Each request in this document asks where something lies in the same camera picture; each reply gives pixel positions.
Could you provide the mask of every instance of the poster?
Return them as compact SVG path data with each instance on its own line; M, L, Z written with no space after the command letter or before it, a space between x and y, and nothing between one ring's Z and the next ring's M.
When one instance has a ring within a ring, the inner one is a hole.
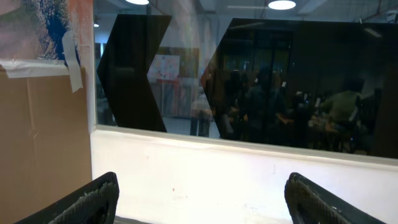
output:
M155 55L148 71L148 79L176 80L180 74L180 56Z

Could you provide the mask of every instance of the wall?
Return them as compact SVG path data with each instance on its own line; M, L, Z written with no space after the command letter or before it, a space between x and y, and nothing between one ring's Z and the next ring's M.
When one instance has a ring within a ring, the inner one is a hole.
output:
M291 223L284 185L299 172L394 223L398 162L99 126L93 177L118 176L117 215L150 223Z

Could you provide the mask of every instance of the ceiling light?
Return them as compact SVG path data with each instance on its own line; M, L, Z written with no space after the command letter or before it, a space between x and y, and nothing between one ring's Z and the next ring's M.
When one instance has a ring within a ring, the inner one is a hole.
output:
M139 4L139 5L146 5L149 4L148 0L126 0L129 3Z
M268 7L271 9L276 9L276 10L286 10L286 9L292 9L296 6L296 3L293 1L287 1L287 0L276 0L272 1L268 4Z

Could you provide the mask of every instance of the person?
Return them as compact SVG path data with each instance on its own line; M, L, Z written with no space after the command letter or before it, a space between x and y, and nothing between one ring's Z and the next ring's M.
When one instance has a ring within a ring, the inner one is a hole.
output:
M353 79L348 82L346 91L337 93L320 105L323 111L329 112L330 121L345 126L350 120L359 101L359 92L363 81Z
M287 114L284 99L272 86L267 68L259 71L257 79L258 85L250 87L244 105L248 115L249 141L277 144L277 113Z

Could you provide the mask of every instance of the cardboard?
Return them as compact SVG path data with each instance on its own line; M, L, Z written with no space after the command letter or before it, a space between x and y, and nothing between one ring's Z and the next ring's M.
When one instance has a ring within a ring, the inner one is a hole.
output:
M0 146L0 223L16 222L87 184L86 88L72 93L68 75L10 79L0 68Z

